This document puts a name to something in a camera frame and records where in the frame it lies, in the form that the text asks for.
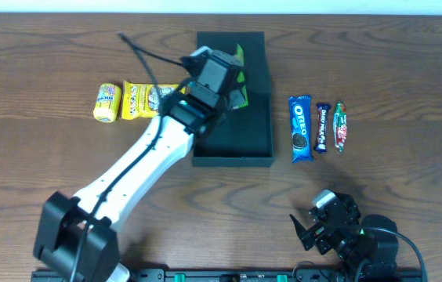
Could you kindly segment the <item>green Haribo gummy bag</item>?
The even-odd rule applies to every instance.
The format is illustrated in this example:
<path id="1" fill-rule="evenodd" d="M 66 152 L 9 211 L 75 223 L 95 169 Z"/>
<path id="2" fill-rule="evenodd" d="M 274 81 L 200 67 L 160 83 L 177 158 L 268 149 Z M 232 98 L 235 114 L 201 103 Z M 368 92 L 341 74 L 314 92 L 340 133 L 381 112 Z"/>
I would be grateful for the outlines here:
<path id="1" fill-rule="evenodd" d="M 242 66 L 245 65 L 244 50 L 239 44 L 237 44 L 234 57 L 241 62 Z M 248 93 L 245 84 L 245 74 L 244 71 L 241 70 L 237 76 L 235 89 L 230 93 L 230 109 L 237 110 L 246 107 L 247 105 Z"/>

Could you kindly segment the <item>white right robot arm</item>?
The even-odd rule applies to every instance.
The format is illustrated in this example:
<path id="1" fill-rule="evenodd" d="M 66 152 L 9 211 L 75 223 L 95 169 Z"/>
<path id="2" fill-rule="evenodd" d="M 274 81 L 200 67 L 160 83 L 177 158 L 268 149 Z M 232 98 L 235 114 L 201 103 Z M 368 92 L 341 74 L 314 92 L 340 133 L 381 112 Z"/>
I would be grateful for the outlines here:
<path id="1" fill-rule="evenodd" d="M 361 217 L 353 197 L 323 190 L 309 210 L 315 224 L 305 228 L 291 215 L 305 250 L 324 255 L 335 251 L 342 268 L 326 275 L 328 281 L 401 281 L 397 275 L 397 225 L 382 215 Z"/>

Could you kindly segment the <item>blue Oreo cookie pack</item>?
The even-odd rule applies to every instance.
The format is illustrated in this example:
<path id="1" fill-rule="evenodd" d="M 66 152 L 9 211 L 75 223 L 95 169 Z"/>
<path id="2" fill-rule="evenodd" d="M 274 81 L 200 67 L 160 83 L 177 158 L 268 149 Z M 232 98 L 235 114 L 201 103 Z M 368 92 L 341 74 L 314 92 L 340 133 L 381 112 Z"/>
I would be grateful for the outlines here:
<path id="1" fill-rule="evenodd" d="M 292 163 L 312 161 L 310 143 L 310 104 L 311 96 L 291 96 L 288 98 L 292 135 Z"/>

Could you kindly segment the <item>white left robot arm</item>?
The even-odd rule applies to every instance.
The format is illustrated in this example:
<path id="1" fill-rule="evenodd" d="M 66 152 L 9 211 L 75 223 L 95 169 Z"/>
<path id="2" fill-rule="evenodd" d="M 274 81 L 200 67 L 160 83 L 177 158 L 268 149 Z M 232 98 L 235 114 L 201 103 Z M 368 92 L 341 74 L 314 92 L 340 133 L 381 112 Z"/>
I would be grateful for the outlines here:
<path id="1" fill-rule="evenodd" d="M 117 234 L 157 180 L 241 98 L 244 55 L 202 46 L 183 58 L 190 76 L 160 96 L 159 113 L 102 176 L 68 198 L 44 203 L 33 255 L 65 281 L 129 281 Z"/>

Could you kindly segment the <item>yellow Hacks candy bag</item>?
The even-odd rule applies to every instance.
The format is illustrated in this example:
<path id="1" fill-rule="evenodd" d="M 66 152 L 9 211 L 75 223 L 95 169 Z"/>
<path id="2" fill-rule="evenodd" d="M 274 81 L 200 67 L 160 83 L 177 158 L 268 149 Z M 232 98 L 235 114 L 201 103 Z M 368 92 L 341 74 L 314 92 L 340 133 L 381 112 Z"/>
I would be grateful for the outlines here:
<path id="1" fill-rule="evenodd" d="M 124 81 L 121 118 L 153 118 L 158 114 L 158 91 L 152 84 L 140 84 Z"/>

